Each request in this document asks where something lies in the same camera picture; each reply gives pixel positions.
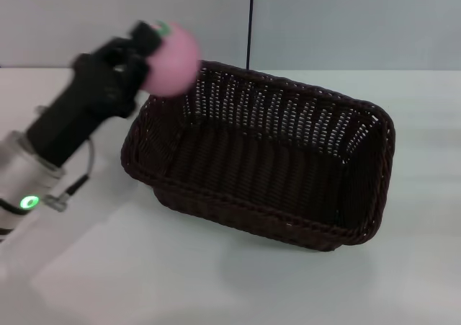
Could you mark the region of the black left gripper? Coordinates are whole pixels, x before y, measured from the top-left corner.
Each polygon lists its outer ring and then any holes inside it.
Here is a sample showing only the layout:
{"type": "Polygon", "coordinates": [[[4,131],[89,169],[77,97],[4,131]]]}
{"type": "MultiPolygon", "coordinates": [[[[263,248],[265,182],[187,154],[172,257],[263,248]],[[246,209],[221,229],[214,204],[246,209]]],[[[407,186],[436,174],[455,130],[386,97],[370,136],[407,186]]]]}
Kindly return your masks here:
{"type": "Polygon", "coordinates": [[[73,61],[68,87],[26,131],[39,157],[63,166],[105,120],[126,118],[134,111],[135,95],[150,71],[143,57],[159,49],[162,38],[144,21],[138,21],[129,36],[73,61]]]}

